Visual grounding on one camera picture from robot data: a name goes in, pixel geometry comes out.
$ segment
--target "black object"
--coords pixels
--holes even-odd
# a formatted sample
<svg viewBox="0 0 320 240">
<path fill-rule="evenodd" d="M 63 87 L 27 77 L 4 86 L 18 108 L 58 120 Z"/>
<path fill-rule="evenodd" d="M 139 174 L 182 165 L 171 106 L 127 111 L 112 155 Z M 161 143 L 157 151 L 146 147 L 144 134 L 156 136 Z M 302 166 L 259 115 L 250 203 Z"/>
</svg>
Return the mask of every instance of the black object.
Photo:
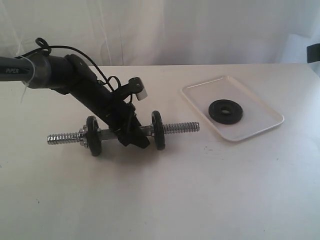
<svg viewBox="0 0 320 240">
<path fill-rule="evenodd" d="M 16 59 L 0 57 L 0 82 L 22 81 L 31 89 L 51 89 L 63 95 L 71 94 L 105 122 L 124 146 L 133 144 L 144 149 L 150 144 L 140 129 L 141 124 L 132 101 L 124 101 L 128 96 L 132 100 L 132 94 L 137 95 L 140 91 L 142 93 L 144 87 L 138 77 L 121 86 L 117 77 L 106 78 L 92 59 L 82 51 L 70 46 L 51 46 L 42 38 L 37 38 L 36 43 L 40 48 Z M 51 49 L 61 48 L 76 51 L 87 58 L 105 82 L 98 80 L 77 55 L 50 55 Z M 117 80 L 116 90 L 109 83 L 112 78 Z"/>
<path fill-rule="evenodd" d="M 97 157 L 102 152 L 101 140 L 98 133 L 98 122 L 94 116 L 88 116 L 86 119 L 87 132 L 85 134 L 87 144 L 92 156 Z"/>
<path fill-rule="evenodd" d="M 238 103 L 221 99 L 210 104 L 209 115 L 218 123 L 231 125 L 236 124 L 241 120 L 243 110 Z"/>
<path fill-rule="evenodd" d="M 320 61 L 320 43 L 310 45 L 306 48 L 307 62 L 314 63 Z"/>
<path fill-rule="evenodd" d="M 160 112 L 153 111 L 151 114 L 152 125 L 154 130 L 154 141 L 157 150 L 163 150 L 166 147 L 165 131 L 162 123 Z"/>
</svg>

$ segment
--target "plastic tray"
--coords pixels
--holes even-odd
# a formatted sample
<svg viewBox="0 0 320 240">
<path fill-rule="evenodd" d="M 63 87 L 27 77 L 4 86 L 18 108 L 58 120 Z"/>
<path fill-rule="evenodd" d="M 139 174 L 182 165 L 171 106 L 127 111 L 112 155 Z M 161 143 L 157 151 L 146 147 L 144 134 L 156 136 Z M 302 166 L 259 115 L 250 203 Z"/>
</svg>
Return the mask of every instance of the plastic tray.
<svg viewBox="0 0 320 240">
<path fill-rule="evenodd" d="M 272 129 L 285 120 L 258 96 L 232 76 L 220 76 L 182 89 L 183 95 L 226 140 L 238 142 L 266 130 Z M 220 99 L 232 100 L 243 109 L 242 119 L 232 125 L 218 123 L 208 113 L 209 105 Z"/>
</svg>

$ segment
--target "white table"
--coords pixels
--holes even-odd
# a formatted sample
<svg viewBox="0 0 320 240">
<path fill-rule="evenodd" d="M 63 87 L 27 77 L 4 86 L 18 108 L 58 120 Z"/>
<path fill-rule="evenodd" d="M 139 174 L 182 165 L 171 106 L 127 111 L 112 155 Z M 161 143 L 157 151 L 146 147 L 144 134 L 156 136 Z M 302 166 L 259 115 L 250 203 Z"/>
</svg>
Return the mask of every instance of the white table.
<svg viewBox="0 0 320 240">
<path fill-rule="evenodd" d="M 166 136 L 166 149 L 104 142 L 47 145 L 90 112 L 70 95 L 0 83 L 0 239 L 320 239 L 320 79 L 304 64 L 102 67 L 125 83 L 140 76 L 141 123 L 199 121 Z M 180 94 L 231 75 L 285 117 L 241 143 L 219 137 Z"/>
</svg>

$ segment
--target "white curtain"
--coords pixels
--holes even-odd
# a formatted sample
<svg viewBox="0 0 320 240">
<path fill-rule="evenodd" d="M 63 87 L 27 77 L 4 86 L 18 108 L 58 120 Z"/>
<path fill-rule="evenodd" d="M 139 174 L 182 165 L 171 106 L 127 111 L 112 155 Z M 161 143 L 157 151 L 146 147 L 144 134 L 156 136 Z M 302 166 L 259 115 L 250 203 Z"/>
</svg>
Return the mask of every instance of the white curtain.
<svg viewBox="0 0 320 240">
<path fill-rule="evenodd" d="M 0 0 L 0 56 L 42 37 L 98 65 L 306 62 L 319 13 L 319 0 Z"/>
</svg>

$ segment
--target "dumbbell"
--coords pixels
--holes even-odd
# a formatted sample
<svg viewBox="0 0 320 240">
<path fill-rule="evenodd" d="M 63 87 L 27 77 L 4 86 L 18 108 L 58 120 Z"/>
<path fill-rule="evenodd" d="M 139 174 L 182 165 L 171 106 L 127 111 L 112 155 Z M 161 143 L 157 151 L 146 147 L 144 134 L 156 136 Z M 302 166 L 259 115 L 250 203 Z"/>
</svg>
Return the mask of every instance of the dumbbell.
<svg viewBox="0 0 320 240">
<path fill-rule="evenodd" d="M 166 147 L 166 134 L 180 134 L 198 132 L 198 122 L 182 122 L 163 124 L 158 111 L 151 114 L 151 124 L 141 126 L 140 129 L 146 136 L 154 138 L 156 149 L 163 150 Z M 50 134 L 47 137 L 49 145 L 80 143 L 86 149 L 89 148 L 93 156 L 99 156 L 102 152 L 102 141 L 117 139 L 117 136 L 109 129 L 101 130 L 95 116 L 88 116 L 86 124 L 78 132 Z"/>
</svg>

